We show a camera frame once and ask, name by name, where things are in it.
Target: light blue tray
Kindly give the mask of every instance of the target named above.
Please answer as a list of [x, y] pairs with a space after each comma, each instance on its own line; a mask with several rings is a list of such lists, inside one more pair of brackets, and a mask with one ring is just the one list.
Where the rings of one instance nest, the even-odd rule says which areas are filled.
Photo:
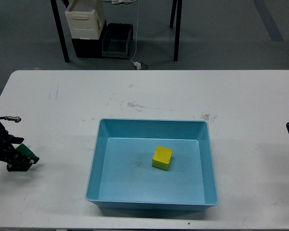
[[[168, 171], [156, 146], [173, 149]], [[202, 211], [218, 203], [205, 121], [102, 119], [86, 199], [99, 207]]]

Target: table surface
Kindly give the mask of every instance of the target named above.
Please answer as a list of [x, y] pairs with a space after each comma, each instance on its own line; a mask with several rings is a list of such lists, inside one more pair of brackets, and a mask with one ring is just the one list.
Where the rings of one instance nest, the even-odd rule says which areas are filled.
[[[17, 71], [2, 123], [40, 161], [0, 162], [0, 227], [289, 229], [289, 71]], [[219, 204], [100, 209], [85, 192], [101, 118], [206, 120]]]

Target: yellow sponge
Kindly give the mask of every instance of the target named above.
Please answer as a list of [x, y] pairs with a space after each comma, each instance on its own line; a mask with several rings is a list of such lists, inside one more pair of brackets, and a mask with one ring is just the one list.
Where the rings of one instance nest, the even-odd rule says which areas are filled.
[[152, 166], [163, 170], [168, 170], [172, 156], [172, 149], [157, 146], [152, 159]]

